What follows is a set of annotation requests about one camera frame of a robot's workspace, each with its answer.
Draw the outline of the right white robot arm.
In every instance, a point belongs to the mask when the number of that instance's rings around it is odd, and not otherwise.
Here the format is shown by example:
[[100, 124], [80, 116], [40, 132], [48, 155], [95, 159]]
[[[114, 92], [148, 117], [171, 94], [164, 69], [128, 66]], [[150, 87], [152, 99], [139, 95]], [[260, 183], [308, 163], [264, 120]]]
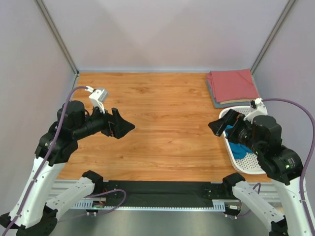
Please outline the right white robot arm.
[[282, 128], [268, 115], [255, 116], [251, 121], [230, 109], [208, 124], [213, 134], [235, 144], [242, 144], [256, 156], [261, 169], [272, 181], [281, 200], [284, 214], [252, 190], [245, 178], [233, 173], [223, 178], [227, 192], [242, 201], [265, 225], [271, 236], [313, 236], [314, 216], [307, 201], [303, 169], [299, 155], [282, 145]]

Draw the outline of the blue t shirt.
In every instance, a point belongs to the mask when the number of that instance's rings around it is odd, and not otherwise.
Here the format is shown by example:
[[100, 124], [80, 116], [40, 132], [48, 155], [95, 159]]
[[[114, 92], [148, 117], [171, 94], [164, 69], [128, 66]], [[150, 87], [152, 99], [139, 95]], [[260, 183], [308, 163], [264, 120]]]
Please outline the blue t shirt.
[[244, 159], [247, 154], [253, 154], [253, 152], [243, 144], [228, 143], [235, 160], [241, 160]]

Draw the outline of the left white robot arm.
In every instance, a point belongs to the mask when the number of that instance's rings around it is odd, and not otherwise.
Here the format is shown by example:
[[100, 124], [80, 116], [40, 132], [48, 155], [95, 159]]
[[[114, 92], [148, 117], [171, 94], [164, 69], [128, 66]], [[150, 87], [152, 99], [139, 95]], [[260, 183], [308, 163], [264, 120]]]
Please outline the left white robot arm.
[[57, 118], [39, 140], [30, 177], [16, 206], [0, 217], [6, 232], [14, 229], [18, 236], [48, 236], [65, 212], [78, 201], [104, 194], [103, 177], [89, 170], [73, 187], [47, 199], [59, 173], [78, 149], [79, 140], [98, 132], [120, 139], [135, 128], [116, 108], [112, 108], [111, 113], [94, 108], [89, 114], [80, 101], [63, 104]]

